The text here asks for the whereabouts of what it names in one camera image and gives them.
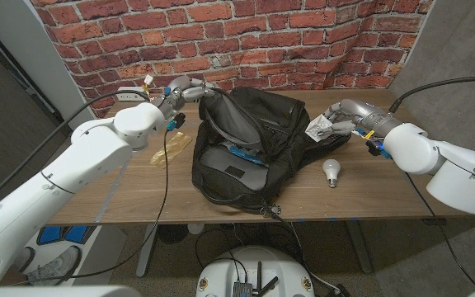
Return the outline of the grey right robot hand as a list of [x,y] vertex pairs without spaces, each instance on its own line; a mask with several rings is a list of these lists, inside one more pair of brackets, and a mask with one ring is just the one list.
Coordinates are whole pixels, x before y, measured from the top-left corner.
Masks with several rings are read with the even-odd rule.
[[402,125],[400,120],[381,108],[355,99],[343,99],[329,106],[322,114],[331,122],[321,130],[324,134],[346,135],[361,127],[372,130],[377,137],[385,137]]

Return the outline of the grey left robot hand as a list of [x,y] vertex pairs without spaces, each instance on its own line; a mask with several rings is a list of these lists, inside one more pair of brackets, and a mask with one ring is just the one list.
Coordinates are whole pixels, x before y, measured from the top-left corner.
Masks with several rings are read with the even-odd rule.
[[180,76],[173,79],[165,88],[163,100],[159,103],[159,110],[166,120],[174,118],[178,111],[186,104],[199,101],[201,98],[214,97],[214,86],[196,78]]

